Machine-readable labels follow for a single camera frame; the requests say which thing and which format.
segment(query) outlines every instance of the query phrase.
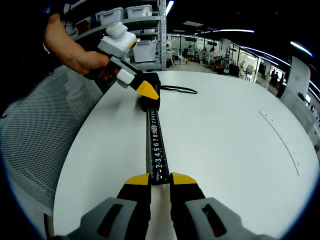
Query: measuring tape blade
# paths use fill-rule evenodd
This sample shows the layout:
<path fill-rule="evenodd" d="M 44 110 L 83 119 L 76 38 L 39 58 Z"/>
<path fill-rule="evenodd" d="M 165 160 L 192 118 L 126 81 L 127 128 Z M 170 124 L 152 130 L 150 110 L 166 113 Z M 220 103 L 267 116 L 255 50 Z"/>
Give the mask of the measuring tape blade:
<path fill-rule="evenodd" d="M 147 116 L 147 160 L 149 172 L 151 175 L 151 184 L 168 184 L 170 173 L 167 163 L 164 141 L 162 138 L 158 111 L 155 108 L 149 108 Z"/>

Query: white ruler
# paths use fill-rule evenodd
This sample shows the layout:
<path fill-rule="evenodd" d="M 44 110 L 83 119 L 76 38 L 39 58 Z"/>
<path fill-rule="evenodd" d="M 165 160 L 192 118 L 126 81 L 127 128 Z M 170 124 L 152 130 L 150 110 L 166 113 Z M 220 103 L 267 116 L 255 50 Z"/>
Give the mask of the white ruler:
<path fill-rule="evenodd" d="M 296 169 L 296 173 L 300 177 L 300 175 L 299 175 L 300 162 L 299 162 L 299 160 L 297 158 L 297 155 L 296 155 L 296 152 L 292 148 L 289 140 L 287 139 L 285 134 L 282 132 L 280 127 L 275 123 L 275 121 L 273 120 L 273 118 L 270 116 L 269 113 L 266 113 L 265 111 L 260 111 L 260 110 L 259 110 L 259 113 L 264 117 L 264 119 L 271 125 L 271 127 L 274 129 L 274 131 L 280 137 L 281 141 L 285 145 L 286 149 L 288 150 L 288 152 L 289 152 L 289 154 L 290 154 L 290 156 L 292 158 L 293 164 L 294 164 L 295 169 Z"/>

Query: potted plant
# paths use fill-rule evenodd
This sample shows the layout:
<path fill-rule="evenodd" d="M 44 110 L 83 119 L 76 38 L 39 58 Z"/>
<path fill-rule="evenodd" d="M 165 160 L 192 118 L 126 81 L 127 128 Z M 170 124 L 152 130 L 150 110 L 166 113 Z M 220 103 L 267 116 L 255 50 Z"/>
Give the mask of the potted plant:
<path fill-rule="evenodd" d="M 298 92 L 297 95 L 298 95 L 299 98 L 301 98 L 302 101 L 304 101 L 304 102 L 306 101 L 306 98 L 305 98 L 305 96 L 302 94 L 302 92 Z"/>

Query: desk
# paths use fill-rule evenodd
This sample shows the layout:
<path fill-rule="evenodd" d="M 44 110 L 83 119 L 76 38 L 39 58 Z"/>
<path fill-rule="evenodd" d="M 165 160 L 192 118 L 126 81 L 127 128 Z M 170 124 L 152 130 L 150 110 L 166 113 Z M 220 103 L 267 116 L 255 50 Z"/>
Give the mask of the desk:
<path fill-rule="evenodd" d="M 196 179 L 206 197 L 239 214 L 252 232 L 276 238 L 285 234 L 319 175 L 315 150 L 295 116 L 266 89 L 239 78 L 187 71 L 158 75 L 163 85 L 198 91 L 161 90 L 159 119 L 169 170 Z M 76 229 L 82 215 L 116 197 L 127 179 L 145 173 L 146 114 L 138 97 L 114 84 L 77 134 L 56 189 L 56 235 Z M 286 135 L 301 160 L 300 177 L 258 110 L 269 113 Z M 168 197 L 166 187 L 152 187 L 152 201 L 161 191 Z M 152 202 L 147 239 L 175 239 L 173 224 L 165 219 L 170 212 L 159 217 L 162 205 L 154 206 Z M 156 226 L 154 219 L 161 224 Z"/>

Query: person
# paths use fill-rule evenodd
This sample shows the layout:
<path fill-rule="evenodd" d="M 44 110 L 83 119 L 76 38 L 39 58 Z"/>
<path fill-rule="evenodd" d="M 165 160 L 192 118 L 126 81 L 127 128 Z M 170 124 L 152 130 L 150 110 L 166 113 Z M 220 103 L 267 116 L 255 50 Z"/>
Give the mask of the person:
<path fill-rule="evenodd" d="M 275 75 L 274 75 L 274 84 L 277 83 L 278 78 L 279 78 L 279 75 L 278 75 L 278 72 L 276 72 Z"/>
<path fill-rule="evenodd" d="M 212 47 L 209 51 L 209 56 L 211 59 L 213 59 L 214 57 L 216 57 L 216 54 L 215 54 L 215 48 Z"/>
<path fill-rule="evenodd" d="M 276 94 L 277 98 L 281 98 L 282 94 L 284 93 L 286 86 L 283 84 L 285 80 L 285 75 L 284 73 L 282 73 L 281 79 L 279 81 L 279 88 L 278 88 L 278 92 Z"/>
<path fill-rule="evenodd" d="M 271 86 L 274 86 L 274 84 L 275 84 L 275 72 L 276 72 L 275 69 L 273 69 L 272 72 L 271 72 L 271 79 L 270 79 L 270 82 L 269 82 L 269 84 Z"/>
<path fill-rule="evenodd" d="M 271 79 L 273 79 L 273 78 L 274 78 L 275 73 L 276 73 L 276 70 L 275 70 L 275 69 L 273 69 L 273 70 L 272 70 L 272 72 L 271 72 Z"/>
<path fill-rule="evenodd" d="M 65 1 L 43 0 L 36 4 L 22 1 L 11 7 L 8 9 L 16 9 L 20 17 L 13 18 L 3 28 L 5 63 L 0 86 L 0 116 L 11 103 L 30 93 L 61 64 L 87 75 L 109 63 L 106 55 L 84 50 L 69 36 L 61 22 Z M 21 26 L 18 34 L 15 26 Z"/>

